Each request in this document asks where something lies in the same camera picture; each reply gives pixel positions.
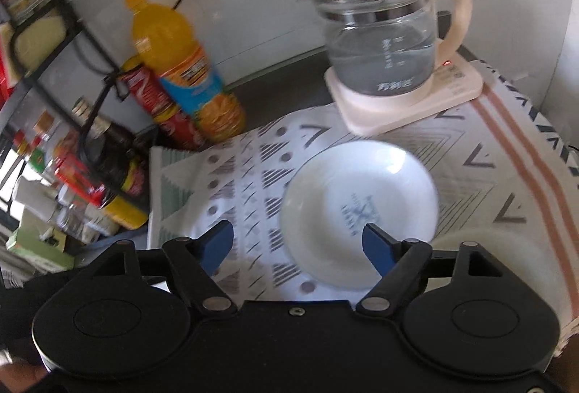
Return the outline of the person's hand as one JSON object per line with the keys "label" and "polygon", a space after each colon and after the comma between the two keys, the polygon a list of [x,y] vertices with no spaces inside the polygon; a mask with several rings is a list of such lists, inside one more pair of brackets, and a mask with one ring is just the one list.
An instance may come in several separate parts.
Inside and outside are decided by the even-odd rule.
{"label": "person's hand", "polygon": [[42,381],[47,373],[42,365],[31,365],[26,362],[3,364],[0,369],[0,380],[9,392],[21,393]]}

